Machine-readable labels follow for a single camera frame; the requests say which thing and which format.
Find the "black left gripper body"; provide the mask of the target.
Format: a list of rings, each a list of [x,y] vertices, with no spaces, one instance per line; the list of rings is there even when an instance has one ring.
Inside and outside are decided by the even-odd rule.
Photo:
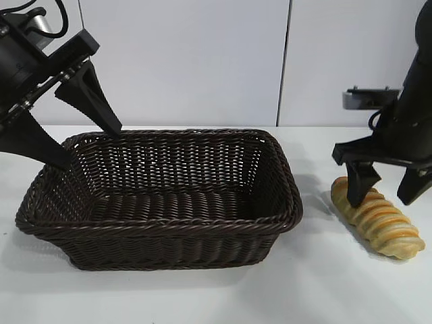
[[[81,30],[50,55],[43,49],[68,31],[68,17],[62,29],[51,29],[44,16],[1,16],[1,122],[33,103],[57,82],[72,77],[88,57],[99,49],[98,42]]]

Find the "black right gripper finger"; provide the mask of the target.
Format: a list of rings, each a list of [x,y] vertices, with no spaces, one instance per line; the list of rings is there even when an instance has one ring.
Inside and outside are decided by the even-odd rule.
[[[347,199],[352,207],[359,207],[369,190],[381,180],[372,162],[352,161],[346,164],[348,172]]]
[[[407,168],[398,187],[397,196],[405,204],[412,204],[431,187],[431,168]]]

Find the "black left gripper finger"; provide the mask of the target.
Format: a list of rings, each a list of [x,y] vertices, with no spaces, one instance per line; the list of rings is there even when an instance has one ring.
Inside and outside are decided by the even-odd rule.
[[[72,160],[27,110],[1,122],[1,152],[28,157],[60,170],[67,170]]]
[[[120,135],[122,123],[105,98],[90,60],[85,61],[68,81],[59,86],[55,97],[83,113],[107,134]]]

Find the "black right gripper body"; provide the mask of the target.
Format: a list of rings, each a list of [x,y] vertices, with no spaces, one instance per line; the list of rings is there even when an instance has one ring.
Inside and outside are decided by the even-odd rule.
[[[364,161],[408,168],[431,166],[431,105],[388,104],[371,108],[371,135],[335,144],[338,165]]]

